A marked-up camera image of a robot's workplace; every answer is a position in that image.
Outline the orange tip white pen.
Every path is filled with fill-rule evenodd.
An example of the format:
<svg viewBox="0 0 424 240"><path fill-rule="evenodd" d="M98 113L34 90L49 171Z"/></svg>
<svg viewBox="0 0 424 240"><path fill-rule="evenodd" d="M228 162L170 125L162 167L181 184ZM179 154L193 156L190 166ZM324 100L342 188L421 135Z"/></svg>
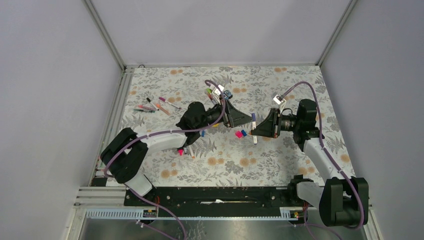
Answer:
<svg viewBox="0 0 424 240"><path fill-rule="evenodd" d="M189 150L189 152L190 152L191 157L192 157L193 159L195 159L196 157L195 157L195 154L194 154L194 151L193 151L193 148L192 148L192 146L191 146L191 145L189 145L189 146L188 146L188 150Z"/></svg>

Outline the pink highlighter cap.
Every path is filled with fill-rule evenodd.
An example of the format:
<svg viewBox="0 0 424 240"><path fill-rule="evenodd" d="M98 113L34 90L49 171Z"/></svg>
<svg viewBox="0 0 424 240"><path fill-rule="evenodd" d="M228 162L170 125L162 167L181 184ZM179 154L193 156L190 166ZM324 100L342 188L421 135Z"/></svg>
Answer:
<svg viewBox="0 0 424 240"><path fill-rule="evenodd" d="M244 135L242 134L242 132L241 131L236 131L235 132L235 135L240 139L240 138L242 138Z"/></svg>

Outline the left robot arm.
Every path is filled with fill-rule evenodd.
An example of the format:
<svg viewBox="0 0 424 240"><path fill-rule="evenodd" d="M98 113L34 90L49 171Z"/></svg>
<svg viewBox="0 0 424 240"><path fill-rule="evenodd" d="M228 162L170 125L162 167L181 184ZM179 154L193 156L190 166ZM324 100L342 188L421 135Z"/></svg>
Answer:
<svg viewBox="0 0 424 240"><path fill-rule="evenodd" d="M144 206L155 200L153 184L140 172L145 157L168 149L184 149L192 145L201 132L215 124L235 128L252 122L252 117L237 110L228 100L205 109L201 102L190 103L180 121L170 130L140 135L126 127L100 154L105 164L105 176L136 193L136 199Z"/></svg>

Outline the purple cap white pen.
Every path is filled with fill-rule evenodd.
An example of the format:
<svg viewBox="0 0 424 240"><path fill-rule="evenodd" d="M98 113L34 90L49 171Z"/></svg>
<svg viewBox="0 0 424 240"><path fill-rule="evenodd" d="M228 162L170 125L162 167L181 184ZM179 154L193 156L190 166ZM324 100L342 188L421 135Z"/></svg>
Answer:
<svg viewBox="0 0 424 240"><path fill-rule="evenodd" d="M257 126L256 125L256 115L255 115L255 113L252 113L251 117L252 117L252 122L251 122L251 131L250 132L255 130L256 126ZM251 135L252 135L252 139L253 139L253 144L256 145L258 143L257 136L253 135L253 134L251 134Z"/></svg>

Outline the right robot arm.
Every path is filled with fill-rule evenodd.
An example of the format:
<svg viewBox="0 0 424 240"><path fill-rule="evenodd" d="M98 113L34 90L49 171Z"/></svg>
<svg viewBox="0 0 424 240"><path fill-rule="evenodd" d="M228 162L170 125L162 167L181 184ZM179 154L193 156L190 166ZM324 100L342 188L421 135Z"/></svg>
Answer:
<svg viewBox="0 0 424 240"><path fill-rule="evenodd" d="M277 108L251 130L253 136L276 139L280 133L292 132L300 150L313 162L324 181L324 187L312 180L296 176L289 184L287 201L299 206L304 201L317 208L327 227L358 228L368 222L369 185L363 177L348 176L337 165L326 148L322 130L317 127L318 106L315 101L302 99L296 114L283 114L286 100L279 95L273 99Z"/></svg>

